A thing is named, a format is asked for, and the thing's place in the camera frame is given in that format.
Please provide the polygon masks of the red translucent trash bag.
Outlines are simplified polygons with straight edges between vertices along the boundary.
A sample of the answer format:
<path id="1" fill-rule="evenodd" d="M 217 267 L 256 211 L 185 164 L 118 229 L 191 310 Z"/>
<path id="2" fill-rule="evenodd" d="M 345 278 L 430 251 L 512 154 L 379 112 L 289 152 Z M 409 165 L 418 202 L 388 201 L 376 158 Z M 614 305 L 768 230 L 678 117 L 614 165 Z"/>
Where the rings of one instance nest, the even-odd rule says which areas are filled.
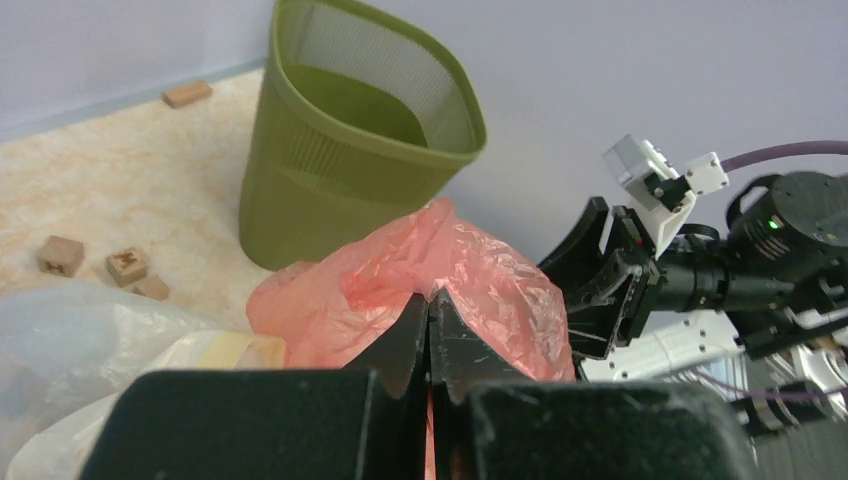
<path id="1" fill-rule="evenodd" d="M 296 262 L 250 295 L 261 335 L 282 338 L 291 368 L 337 368 L 399 319 L 412 296 L 446 291 L 461 319 L 535 380 L 575 379 L 561 290 L 507 243 L 438 199 L 317 263 Z"/>

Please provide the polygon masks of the large translucent white plastic bag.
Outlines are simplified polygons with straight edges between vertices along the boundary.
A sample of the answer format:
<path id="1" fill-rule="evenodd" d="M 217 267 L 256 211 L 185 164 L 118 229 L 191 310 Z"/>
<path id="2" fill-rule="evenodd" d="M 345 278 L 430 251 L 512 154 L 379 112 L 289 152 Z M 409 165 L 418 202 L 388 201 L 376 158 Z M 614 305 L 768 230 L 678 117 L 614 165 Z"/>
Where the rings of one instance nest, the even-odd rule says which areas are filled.
<path id="1" fill-rule="evenodd" d="M 120 394 L 155 370 L 279 369 L 286 345 L 72 281 L 1 299 L 1 476 L 75 479 Z"/>

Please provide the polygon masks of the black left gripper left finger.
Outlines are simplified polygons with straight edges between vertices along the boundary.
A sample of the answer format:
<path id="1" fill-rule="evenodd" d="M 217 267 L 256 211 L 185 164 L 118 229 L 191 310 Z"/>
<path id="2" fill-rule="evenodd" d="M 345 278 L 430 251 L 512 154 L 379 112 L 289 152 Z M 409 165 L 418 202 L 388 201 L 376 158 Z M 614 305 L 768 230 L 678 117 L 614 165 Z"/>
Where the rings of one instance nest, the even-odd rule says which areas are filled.
<path id="1" fill-rule="evenodd" d="M 156 371 L 119 397 L 84 479 L 420 479 L 428 302 L 339 369 Z"/>

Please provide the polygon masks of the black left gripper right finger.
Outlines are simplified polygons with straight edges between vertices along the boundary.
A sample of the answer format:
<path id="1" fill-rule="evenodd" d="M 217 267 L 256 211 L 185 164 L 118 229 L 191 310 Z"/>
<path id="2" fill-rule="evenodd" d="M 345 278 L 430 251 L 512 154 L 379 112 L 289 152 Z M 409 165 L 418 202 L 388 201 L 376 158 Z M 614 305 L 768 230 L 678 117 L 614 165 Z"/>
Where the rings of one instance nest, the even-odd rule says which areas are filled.
<path id="1" fill-rule="evenodd" d="M 752 479 L 731 409 L 697 385 L 534 381 L 462 320 L 430 306 L 439 479 Z"/>

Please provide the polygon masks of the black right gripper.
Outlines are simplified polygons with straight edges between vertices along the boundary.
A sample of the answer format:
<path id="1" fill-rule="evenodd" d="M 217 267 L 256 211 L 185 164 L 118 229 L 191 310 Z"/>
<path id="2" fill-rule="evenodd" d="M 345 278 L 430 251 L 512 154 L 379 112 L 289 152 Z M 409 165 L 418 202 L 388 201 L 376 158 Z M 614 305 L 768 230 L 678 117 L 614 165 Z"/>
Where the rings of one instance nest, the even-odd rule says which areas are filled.
<path id="1" fill-rule="evenodd" d="M 643 297 L 657 283 L 654 242 L 635 210 L 591 197 L 570 232 L 538 267 L 567 310 L 572 355 L 602 360 L 644 327 Z"/>

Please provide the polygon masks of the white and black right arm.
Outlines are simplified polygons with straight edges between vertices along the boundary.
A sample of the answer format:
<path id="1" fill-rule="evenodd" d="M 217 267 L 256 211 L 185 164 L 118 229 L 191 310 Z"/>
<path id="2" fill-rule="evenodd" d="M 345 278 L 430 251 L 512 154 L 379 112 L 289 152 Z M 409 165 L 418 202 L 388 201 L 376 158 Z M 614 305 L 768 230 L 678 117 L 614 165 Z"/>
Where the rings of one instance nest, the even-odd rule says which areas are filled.
<path id="1" fill-rule="evenodd" d="M 662 247 L 591 198 L 541 262 L 561 289 L 578 375 L 706 384 L 752 438 L 847 417 L 847 180 L 768 175 L 726 236 L 686 224 Z"/>

